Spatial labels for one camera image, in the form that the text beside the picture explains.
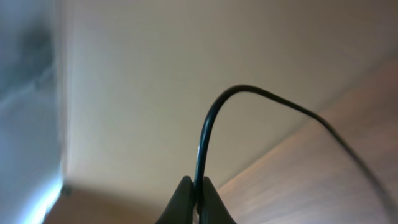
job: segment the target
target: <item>beige wall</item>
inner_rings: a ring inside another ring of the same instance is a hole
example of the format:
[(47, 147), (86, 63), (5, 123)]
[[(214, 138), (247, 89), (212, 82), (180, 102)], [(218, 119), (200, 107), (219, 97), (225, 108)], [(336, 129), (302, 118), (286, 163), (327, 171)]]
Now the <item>beige wall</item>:
[[(66, 178), (163, 207), (193, 176), (215, 98), (253, 84), (312, 110), (397, 46), (393, 1), (65, 0)], [(300, 126), (260, 97), (221, 110), (220, 186)]]

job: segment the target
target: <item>cable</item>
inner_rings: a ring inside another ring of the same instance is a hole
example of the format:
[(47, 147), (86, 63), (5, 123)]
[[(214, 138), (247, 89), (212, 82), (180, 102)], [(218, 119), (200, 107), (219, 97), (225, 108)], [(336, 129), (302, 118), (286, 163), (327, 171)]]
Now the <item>cable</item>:
[(309, 111), (302, 106), (299, 106), (289, 100), (283, 99), (273, 93), (265, 91), (261, 88), (250, 86), (250, 85), (236, 85), (232, 86), (231, 88), (224, 91), (217, 100), (211, 106), (207, 116), (205, 123), (203, 124), (203, 128), (201, 131), (200, 142), (198, 147), (198, 155), (197, 155), (197, 166), (195, 171), (195, 180), (193, 182), (193, 186), (195, 189), (195, 193), (198, 199), (198, 213), (200, 214), (200, 201), (202, 200), (202, 190), (203, 190), (203, 176), (205, 173), (205, 164), (206, 164), (206, 155), (207, 149), (210, 140), (211, 130), (213, 128), (216, 116), (225, 103), (225, 101), (239, 92), (249, 92), (261, 95), (266, 97), (270, 100), (276, 101), (280, 104), (293, 108), (307, 116), (317, 120), (321, 123), (329, 132), (330, 134), (337, 140), (337, 142), (342, 146), (344, 151), (349, 155), (349, 157), (354, 161), (354, 163), (358, 166), (359, 170), (363, 173), (365, 178), (369, 181), (372, 185), (375, 193), (379, 197), (382, 206), (386, 212), (386, 215), (389, 217), (389, 221), (391, 224), (398, 224), (398, 217), (397, 217), (397, 207), (395, 202), (393, 201), (392, 197), (387, 192), (386, 188), (381, 184), (381, 182), (377, 179), (377, 177), (372, 173), (372, 171), (367, 167), (365, 162), (353, 151), (353, 149), (345, 142), (345, 140), (340, 137), (340, 135), (335, 131), (335, 129), (321, 116), (317, 115), (316, 113)]

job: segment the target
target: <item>wooden surface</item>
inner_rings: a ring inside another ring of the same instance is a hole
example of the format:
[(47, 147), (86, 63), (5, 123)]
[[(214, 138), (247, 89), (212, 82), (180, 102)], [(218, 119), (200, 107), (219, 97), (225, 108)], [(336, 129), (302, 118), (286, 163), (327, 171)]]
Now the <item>wooden surface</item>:
[(46, 217), (44, 224), (149, 224), (158, 213), (142, 205), (85, 190), (62, 195)]
[[(398, 199), (398, 60), (322, 112)], [(219, 189), (237, 223), (387, 223), (366, 179), (316, 122)]]

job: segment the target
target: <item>white wall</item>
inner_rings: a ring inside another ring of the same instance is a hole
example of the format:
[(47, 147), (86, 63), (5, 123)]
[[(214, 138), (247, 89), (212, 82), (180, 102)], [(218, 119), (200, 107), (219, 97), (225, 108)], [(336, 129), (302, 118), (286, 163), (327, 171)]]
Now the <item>white wall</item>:
[(36, 224), (62, 181), (53, 82), (26, 90), (0, 109), (0, 223)]
[[(319, 110), (397, 47), (393, 1), (66, 1), (67, 179), (163, 206), (193, 176), (215, 98), (257, 85)], [(232, 178), (304, 121), (253, 95), (221, 110), (206, 175)]]

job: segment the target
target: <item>black cable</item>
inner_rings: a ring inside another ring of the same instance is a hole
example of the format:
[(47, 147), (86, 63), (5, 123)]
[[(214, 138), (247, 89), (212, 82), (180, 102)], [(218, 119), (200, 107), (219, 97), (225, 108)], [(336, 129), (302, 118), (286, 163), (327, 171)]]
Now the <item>black cable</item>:
[(232, 86), (231, 88), (224, 91), (217, 100), (211, 106), (207, 116), (205, 123), (203, 124), (203, 128), (201, 131), (199, 148), (198, 148), (198, 157), (197, 157), (197, 167), (195, 171), (195, 180), (193, 183), (195, 193), (198, 199), (198, 213), (200, 214), (200, 201), (202, 199), (202, 190), (203, 190), (203, 176), (205, 173), (205, 164), (206, 164), (206, 155), (207, 149), (210, 140), (211, 129), (213, 128), (216, 116), (225, 103), (225, 101), (239, 92), (250, 92), (255, 93), (261, 96), (264, 96), (270, 100), (276, 101), (281, 103), (285, 106), (293, 108), (303, 114), (308, 115), (309, 117), (317, 120), (321, 123), (330, 133), (331, 135), (337, 140), (337, 142), (343, 147), (344, 151), (349, 155), (349, 157), (354, 160), (354, 163), (358, 166), (360, 171), (363, 173), (365, 178), (369, 181), (372, 185), (375, 193), (379, 197), (380, 202), (382, 203), (387, 216), (389, 217), (391, 224), (398, 223), (397, 217), (397, 208), (395, 202), (393, 201), (392, 197), (387, 192), (386, 188), (381, 184), (381, 182), (377, 179), (377, 177), (372, 173), (372, 171), (366, 166), (365, 162), (353, 151), (353, 149), (345, 142), (345, 140), (340, 137), (340, 135), (335, 131), (335, 129), (321, 116), (317, 115), (314, 112), (311, 112), (302, 106), (299, 106), (289, 100), (283, 99), (273, 93), (265, 91), (261, 88), (250, 86), (250, 85), (236, 85)]

